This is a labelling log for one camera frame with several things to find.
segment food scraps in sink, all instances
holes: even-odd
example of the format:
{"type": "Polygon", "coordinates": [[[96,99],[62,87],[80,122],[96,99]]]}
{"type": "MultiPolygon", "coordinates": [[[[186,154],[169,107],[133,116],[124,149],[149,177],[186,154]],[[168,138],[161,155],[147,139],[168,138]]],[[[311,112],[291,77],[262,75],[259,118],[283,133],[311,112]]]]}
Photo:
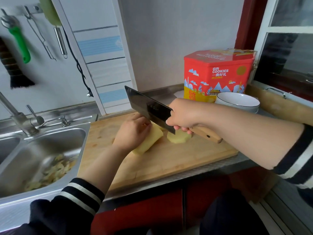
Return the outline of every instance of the food scraps in sink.
{"type": "Polygon", "coordinates": [[[72,169],[76,161],[77,156],[66,159],[63,154],[57,155],[52,165],[43,172],[44,177],[40,181],[28,182],[24,187],[24,192],[39,189],[56,182],[72,169]]]}

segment green handle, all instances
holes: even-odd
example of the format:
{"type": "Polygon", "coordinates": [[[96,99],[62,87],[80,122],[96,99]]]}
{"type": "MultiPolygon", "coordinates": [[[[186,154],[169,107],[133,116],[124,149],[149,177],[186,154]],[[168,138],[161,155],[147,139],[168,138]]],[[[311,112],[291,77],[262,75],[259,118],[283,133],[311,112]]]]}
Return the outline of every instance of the green handle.
{"type": "Polygon", "coordinates": [[[15,37],[16,41],[18,42],[18,46],[23,55],[24,63],[29,63],[30,61],[30,53],[28,51],[27,45],[21,33],[21,30],[18,26],[14,26],[9,28],[9,32],[15,37]]]}

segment hand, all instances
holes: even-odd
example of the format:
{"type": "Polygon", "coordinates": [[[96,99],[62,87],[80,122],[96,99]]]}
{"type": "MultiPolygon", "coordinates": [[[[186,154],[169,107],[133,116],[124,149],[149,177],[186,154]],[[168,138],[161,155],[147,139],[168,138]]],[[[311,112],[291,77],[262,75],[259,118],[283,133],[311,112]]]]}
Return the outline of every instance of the hand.
{"type": "Polygon", "coordinates": [[[169,105],[173,110],[171,111],[171,117],[166,120],[166,124],[174,126],[176,130],[181,127],[184,132],[191,134],[192,131],[189,128],[200,124],[201,117],[204,117],[202,109],[207,107],[207,104],[176,98],[169,105]]]}
{"type": "Polygon", "coordinates": [[[127,154],[138,147],[149,134],[151,122],[141,114],[131,115],[123,122],[113,142],[114,147],[127,154]]]}

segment bowl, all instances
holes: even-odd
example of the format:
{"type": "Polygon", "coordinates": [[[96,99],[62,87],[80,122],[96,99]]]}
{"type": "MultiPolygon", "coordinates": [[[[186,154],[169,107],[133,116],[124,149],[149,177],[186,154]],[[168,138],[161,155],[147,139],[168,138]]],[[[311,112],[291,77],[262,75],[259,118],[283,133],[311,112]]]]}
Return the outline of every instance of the bowl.
{"type": "Polygon", "coordinates": [[[251,113],[257,113],[260,102],[258,99],[236,92],[220,92],[216,96],[216,104],[232,106],[251,113]]]}

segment sink basin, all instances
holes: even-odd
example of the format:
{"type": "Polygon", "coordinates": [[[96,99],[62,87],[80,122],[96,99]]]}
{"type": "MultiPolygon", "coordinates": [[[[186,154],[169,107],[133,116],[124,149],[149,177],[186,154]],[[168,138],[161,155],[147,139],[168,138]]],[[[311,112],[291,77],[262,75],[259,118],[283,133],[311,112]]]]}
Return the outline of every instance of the sink basin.
{"type": "Polygon", "coordinates": [[[18,137],[0,139],[0,164],[16,148],[21,141],[18,137]]]}
{"type": "Polygon", "coordinates": [[[58,155],[62,154],[65,161],[77,157],[85,138],[85,130],[70,128],[27,139],[0,172],[0,198],[25,192],[26,184],[42,179],[58,155]]]}

